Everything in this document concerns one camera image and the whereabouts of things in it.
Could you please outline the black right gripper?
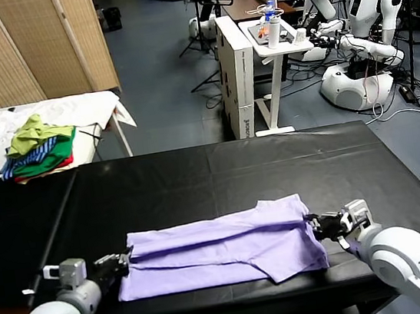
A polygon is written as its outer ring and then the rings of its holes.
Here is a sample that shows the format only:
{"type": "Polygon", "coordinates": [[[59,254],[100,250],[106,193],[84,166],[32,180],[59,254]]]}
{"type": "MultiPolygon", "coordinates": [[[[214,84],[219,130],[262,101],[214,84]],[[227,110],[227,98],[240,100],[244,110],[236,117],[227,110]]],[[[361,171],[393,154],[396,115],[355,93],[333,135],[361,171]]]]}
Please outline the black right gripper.
{"type": "Polygon", "coordinates": [[[313,230],[313,235],[318,242],[322,242],[327,238],[331,239],[331,241],[337,241],[340,236],[345,237],[351,232],[349,213],[346,211],[320,215],[308,213],[305,214],[303,220],[311,226],[319,225],[321,221],[324,221],[325,230],[322,228],[315,228],[313,230]]]}

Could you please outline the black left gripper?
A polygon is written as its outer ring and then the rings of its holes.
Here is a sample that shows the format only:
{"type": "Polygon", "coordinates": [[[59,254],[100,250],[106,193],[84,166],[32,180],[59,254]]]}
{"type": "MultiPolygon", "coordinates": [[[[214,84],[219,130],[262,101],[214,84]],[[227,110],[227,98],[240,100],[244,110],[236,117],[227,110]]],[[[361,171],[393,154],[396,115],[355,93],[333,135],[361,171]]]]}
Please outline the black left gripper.
{"type": "Polygon", "coordinates": [[[104,255],[93,262],[97,267],[92,274],[93,281],[101,293],[108,293],[116,281],[128,275],[132,249],[132,246],[128,246],[122,252],[104,255]]]}

